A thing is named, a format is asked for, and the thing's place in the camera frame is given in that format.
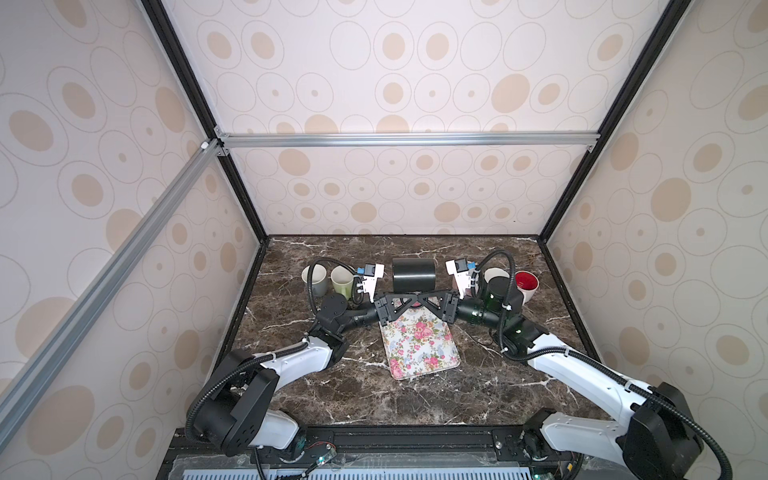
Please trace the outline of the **black mug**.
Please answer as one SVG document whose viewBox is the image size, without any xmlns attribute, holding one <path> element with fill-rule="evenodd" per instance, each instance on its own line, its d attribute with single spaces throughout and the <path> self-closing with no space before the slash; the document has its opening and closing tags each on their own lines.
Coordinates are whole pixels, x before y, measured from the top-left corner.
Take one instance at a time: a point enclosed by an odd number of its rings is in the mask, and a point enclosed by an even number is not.
<svg viewBox="0 0 768 480">
<path fill-rule="evenodd" d="M 392 260 L 394 293 L 431 292 L 436 287 L 436 264 L 430 258 L 394 258 Z"/>
</svg>

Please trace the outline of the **grey mug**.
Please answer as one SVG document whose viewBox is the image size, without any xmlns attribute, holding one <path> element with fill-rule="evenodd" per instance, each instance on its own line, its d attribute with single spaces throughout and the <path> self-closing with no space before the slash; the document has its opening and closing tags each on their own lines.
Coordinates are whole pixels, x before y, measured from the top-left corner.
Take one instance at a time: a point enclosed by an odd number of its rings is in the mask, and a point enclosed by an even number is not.
<svg viewBox="0 0 768 480">
<path fill-rule="evenodd" d="M 301 279 L 304 283 L 304 293 L 317 299 L 327 294 L 329 280 L 327 269 L 320 263 L 314 266 L 307 265 L 301 273 Z"/>
</svg>

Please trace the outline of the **light green mug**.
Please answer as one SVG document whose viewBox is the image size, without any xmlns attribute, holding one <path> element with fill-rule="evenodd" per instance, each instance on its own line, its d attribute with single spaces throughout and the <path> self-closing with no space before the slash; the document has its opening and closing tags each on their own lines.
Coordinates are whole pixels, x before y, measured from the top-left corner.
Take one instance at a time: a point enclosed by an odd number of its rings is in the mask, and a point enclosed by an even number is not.
<svg viewBox="0 0 768 480">
<path fill-rule="evenodd" d="M 343 266 L 336 266 L 331 272 L 331 282 L 336 293 L 347 300 L 352 298 L 354 274 Z"/>
</svg>

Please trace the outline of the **dark green mug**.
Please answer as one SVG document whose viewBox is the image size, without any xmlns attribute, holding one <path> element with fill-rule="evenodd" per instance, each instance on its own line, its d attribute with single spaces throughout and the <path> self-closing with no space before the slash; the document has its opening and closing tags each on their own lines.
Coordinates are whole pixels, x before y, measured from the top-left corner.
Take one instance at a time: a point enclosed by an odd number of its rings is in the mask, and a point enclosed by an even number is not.
<svg viewBox="0 0 768 480">
<path fill-rule="evenodd" d="M 491 267 L 483 272 L 483 278 L 486 284 L 503 285 L 509 284 L 509 272 L 499 267 Z"/>
</svg>

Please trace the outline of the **white mug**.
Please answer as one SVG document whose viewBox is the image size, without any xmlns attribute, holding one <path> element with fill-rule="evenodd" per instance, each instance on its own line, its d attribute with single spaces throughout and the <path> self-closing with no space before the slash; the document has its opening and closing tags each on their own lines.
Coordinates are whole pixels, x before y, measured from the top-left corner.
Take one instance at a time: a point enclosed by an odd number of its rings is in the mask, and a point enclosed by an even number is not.
<svg viewBox="0 0 768 480">
<path fill-rule="evenodd" d="M 515 283 L 523 295 L 523 304 L 532 299 L 540 286 L 538 277 L 529 271 L 518 271 L 515 275 Z"/>
</svg>

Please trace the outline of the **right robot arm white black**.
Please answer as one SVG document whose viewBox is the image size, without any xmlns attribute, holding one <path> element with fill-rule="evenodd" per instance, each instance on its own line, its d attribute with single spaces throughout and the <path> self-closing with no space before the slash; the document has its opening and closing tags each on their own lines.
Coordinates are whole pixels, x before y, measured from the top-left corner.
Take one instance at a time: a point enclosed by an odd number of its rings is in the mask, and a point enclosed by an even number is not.
<svg viewBox="0 0 768 480">
<path fill-rule="evenodd" d="M 543 413 L 533 420 L 535 442 L 625 465 L 639 479 L 681 479 L 703 452 L 704 434 L 679 389 L 625 377 L 571 348 L 523 314 L 524 296 L 508 278 L 493 278 L 478 296 L 426 284 L 417 298 L 441 320 L 488 327 L 506 358 L 559 380 L 610 418 Z"/>
</svg>

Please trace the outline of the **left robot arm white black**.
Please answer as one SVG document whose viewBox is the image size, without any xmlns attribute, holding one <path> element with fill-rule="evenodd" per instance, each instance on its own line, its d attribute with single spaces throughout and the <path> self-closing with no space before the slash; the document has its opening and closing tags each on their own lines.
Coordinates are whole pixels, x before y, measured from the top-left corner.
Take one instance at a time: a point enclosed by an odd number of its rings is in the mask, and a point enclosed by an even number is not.
<svg viewBox="0 0 768 480">
<path fill-rule="evenodd" d="M 299 343 L 258 355 L 230 351 L 190 403 L 185 438 L 228 457 L 258 447 L 293 455 L 304 434 L 297 420 L 270 408 L 275 393 L 338 363 L 349 348 L 347 332 L 391 323 L 419 302 L 417 294 L 385 294 L 350 309 L 343 295 L 331 294 Z"/>
</svg>

